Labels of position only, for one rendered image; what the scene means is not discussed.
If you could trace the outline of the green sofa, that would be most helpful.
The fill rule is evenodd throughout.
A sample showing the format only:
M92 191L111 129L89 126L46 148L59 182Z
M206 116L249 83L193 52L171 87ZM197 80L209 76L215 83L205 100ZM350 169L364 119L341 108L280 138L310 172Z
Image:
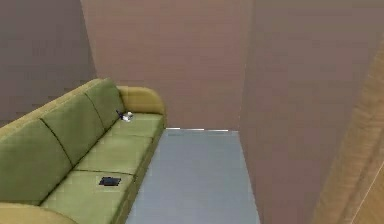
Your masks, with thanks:
M125 224L165 127L154 90L110 79L1 127L0 224Z

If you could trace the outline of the black flat rectangle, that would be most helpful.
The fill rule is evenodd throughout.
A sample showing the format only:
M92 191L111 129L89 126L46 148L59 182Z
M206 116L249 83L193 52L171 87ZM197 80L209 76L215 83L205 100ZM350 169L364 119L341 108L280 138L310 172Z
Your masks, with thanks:
M120 182L121 182L120 178L102 177L99 184L102 186L118 186Z

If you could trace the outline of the small white and black object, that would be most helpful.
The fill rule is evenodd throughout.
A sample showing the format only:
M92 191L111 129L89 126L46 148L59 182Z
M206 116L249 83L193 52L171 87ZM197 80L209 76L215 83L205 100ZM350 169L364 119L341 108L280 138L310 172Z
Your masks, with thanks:
M130 122L133 119L133 113L130 111L127 113L116 111L116 113L118 114L119 118L125 122Z

